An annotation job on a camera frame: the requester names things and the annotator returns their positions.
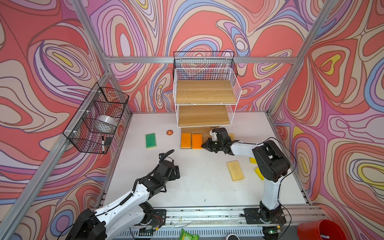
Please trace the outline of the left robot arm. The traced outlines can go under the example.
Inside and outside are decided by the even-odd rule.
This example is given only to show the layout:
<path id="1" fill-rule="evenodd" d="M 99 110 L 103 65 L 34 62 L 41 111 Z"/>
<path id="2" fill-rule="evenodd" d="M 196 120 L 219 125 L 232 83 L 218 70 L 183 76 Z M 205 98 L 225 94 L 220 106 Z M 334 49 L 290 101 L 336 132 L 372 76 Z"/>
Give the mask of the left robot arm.
<path id="1" fill-rule="evenodd" d="M 92 211 L 80 213 L 69 226 L 67 240 L 112 240 L 122 231 L 135 225 L 160 226 L 154 224 L 153 207 L 148 200 L 166 191 L 166 184 L 180 178 L 179 167 L 163 160 L 148 175 L 136 179 L 133 188 L 114 202 Z"/>

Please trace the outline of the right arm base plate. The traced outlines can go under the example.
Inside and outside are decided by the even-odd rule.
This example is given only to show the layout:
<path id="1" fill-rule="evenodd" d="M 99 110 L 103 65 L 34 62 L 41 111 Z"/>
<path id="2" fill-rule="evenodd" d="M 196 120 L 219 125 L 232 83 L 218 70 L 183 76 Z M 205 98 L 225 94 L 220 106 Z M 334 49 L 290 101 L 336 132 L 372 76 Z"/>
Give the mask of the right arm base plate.
<path id="1" fill-rule="evenodd" d="M 246 208 L 241 217 L 246 219 L 247 224 L 278 224 L 287 223 L 286 217 L 281 208 L 273 211 L 264 208 Z"/>

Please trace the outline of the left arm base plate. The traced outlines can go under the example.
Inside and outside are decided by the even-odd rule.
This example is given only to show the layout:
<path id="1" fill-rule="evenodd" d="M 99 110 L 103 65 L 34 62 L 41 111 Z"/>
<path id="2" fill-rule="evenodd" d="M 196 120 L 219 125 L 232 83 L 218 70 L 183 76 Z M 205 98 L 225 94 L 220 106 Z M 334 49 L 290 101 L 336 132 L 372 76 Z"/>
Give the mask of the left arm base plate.
<path id="1" fill-rule="evenodd" d="M 137 224 L 136 227 L 159 228 L 166 223 L 166 216 L 166 209 L 155 209 L 150 218 L 145 216 L 143 221 Z"/>

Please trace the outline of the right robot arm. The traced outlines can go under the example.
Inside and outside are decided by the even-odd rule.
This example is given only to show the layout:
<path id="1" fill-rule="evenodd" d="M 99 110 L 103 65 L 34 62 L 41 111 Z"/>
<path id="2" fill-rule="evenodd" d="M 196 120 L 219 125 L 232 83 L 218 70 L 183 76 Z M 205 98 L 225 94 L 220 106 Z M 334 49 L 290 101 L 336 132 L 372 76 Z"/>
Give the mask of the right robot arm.
<path id="1" fill-rule="evenodd" d="M 260 202 L 260 215 L 265 218 L 275 216 L 281 209 L 279 201 L 280 185 L 288 174 L 291 163 L 272 140 L 262 143 L 245 143 L 231 140 L 225 128 L 214 128 L 202 148 L 213 153 L 223 152 L 231 156 L 246 156 L 256 160 L 264 177 L 264 194 Z"/>

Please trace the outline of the pale yellow sponge orange underside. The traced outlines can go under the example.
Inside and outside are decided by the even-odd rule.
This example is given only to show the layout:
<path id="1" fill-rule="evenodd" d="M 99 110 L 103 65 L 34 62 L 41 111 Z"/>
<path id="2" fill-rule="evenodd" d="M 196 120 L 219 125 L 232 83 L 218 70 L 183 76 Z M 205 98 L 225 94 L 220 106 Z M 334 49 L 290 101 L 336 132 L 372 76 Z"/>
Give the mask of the pale yellow sponge orange underside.
<path id="1" fill-rule="evenodd" d="M 230 172 L 230 175 L 231 175 L 233 182 L 243 180 L 245 178 L 239 161 L 227 162 L 227 167 L 229 169 L 229 172 Z"/>

